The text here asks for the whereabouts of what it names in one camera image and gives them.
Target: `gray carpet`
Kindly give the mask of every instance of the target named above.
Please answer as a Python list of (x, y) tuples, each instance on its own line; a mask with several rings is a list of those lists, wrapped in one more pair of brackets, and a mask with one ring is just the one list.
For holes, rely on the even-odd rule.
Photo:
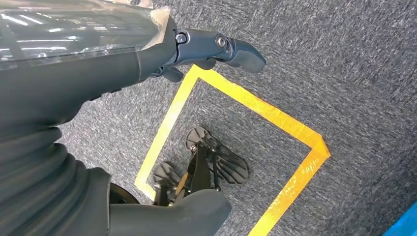
[[(380, 235), (417, 200), (415, 0), (154, 3), (171, 6), (179, 26), (254, 44), (268, 61), (261, 74), (215, 69), (323, 135), (331, 158), (270, 235)], [(178, 87), (149, 79), (86, 103), (61, 142), (149, 203), (133, 182)], [(196, 124), (248, 160), (248, 183), (223, 184), (234, 209), (218, 233), (246, 235), (308, 148), (198, 82), (158, 162), (185, 168)]]

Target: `transparent plastic cover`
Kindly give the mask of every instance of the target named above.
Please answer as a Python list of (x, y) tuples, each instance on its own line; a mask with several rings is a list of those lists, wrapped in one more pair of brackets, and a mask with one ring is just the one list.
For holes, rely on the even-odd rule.
[(0, 15), (0, 70), (6, 70), (146, 49), (163, 41), (169, 9), (103, 0), (0, 0)]

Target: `blue object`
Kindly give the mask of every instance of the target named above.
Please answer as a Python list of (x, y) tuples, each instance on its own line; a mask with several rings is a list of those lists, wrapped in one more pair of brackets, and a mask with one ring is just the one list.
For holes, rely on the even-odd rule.
[(417, 202), (383, 236), (417, 236)]

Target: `yellow tape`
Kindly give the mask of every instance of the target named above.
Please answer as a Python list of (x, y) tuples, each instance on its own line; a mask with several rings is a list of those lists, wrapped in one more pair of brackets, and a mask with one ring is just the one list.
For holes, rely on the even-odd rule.
[(197, 77), (188, 74), (185, 76), (136, 176), (136, 187), (152, 200), (155, 199), (155, 190), (147, 184), (148, 176), (196, 81)]
[(294, 202), (325, 160), (330, 157), (330, 153), (320, 134), (278, 108), (257, 98), (244, 88), (231, 83), (213, 70), (203, 70), (197, 66), (193, 66), (187, 73), (146, 155), (135, 180), (135, 185), (149, 198), (154, 199), (155, 191), (146, 181), (198, 78), (206, 81), (208, 84), (214, 86), (312, 148), (296, 172), (249, 233), (250, 236), (265, 236)]

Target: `metal screw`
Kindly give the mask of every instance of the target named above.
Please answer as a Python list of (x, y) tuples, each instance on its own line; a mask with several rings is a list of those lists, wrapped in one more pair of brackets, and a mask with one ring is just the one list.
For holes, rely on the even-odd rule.
[(218, 48), (223, 50), (227, 46), (227, 41), (223, 36), (218, 35), (217, 38), (216, 38), (216, 44), (217, 44)]
[(179, 33), (175, 35), (175, 41), (177, 43), (185, 43), (187, 41), (187, 36), (185, 36), (185, 34)]
[(196, 146), (194, 144), (190, 146), (191, 151), (195, 151), (195, 149), (196, 149)]

